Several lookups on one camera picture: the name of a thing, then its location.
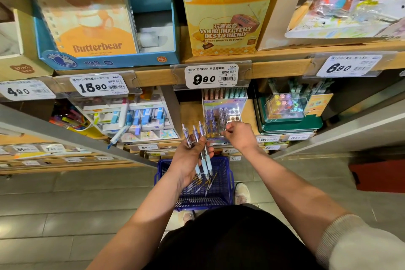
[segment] sleeve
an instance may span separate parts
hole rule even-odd
[[[403,270],[405,243],[358,216],[344,215],[325,230],[316,259],[330,270]]]

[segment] red object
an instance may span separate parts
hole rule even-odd
[[[405,193],[405,160],[349,165],[357,190]]]
[[[237,14],[230,20],[231,23],[237,23],[240,28],[252,27],[247,33],[255,32],[260,23],[253,17],[245,14]]]

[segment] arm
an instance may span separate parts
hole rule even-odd
[[[349,212],[326,193],[272,160],[258,146],[250,124],[232,122],[224,134],[253,165],[283,215],[315,254],[326,228]]]
[[[205,142],[205,137],[201,137],[195,147],[189,149],[184,140],[177,147],[167,172],[87,270],[134,270],[146,266],[159,246],[180,192],[196,174],[198,155]],[[209,151],[212,157],[213,148]]]

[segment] price tag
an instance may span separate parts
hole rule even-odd
[[[159,146],[157,144],[140,144],[138,148],[140,150],[158,150]]]
[[[56,98],[48,86],[40,80],[15,80],[0,82],[0,93],[11,101]]]
[[[79,157],[71,157],[71,158],[65,158],[66,162],[82,162],[81,158]]]
[[[166,153],[150,153],[150,156],[165,156]]]
[[[114,160],[114,157],[111,156],[96,156],[96,158],[101,161]]]
[[[279,150],[281,145],[266,145],[265,150]]]
[[[226,154],[239,153],[239,151],[235,148],[226,148],[225,150],[222,150],[222,152]]]
[[[13,149],[15,149],[19,153],[40,152],[40,150],[35,145],[13,145]]]
[[[184,69],[189,89],[223,88],[238,83],[239,66],[235,63],[190,65]]]
[[[330,56],[316,74],[317,77],[358,77],[367,74],[382,54]]]
[[[22,161],[23,165],[41,165],[38,161],[36,160],[27,160],[27,161]]]
[[[262,143],[262,142],[278,142],[280,140],[280,135],[269,135],[266,137],[257,137],[257,142]]]
[[[0,147],[0,155],[8,155],[8,153],[2,147]]]
[[[69,78],[72,85],[83,96],[105,96],[128,94],[129,90],[121,75],[83,75]]]
[[[63,153],[66,151],[62,144],[41,145],[41,147],[46,153]]]
[[[288,137],[288,141],[300,141],[306,140],[311,136],[312,133],[309,134],[293,134]]]

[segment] shoe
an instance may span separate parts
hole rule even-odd
[[[247,186],[240,182],[235,188],[235,204],[241,205],[246,203],[250,203],[250,192]]]
[[[179,212],[179,224],[180,226],[184,226],[186,222],[190,220],[194,220],[194,213],[193,211],[180,211]]]

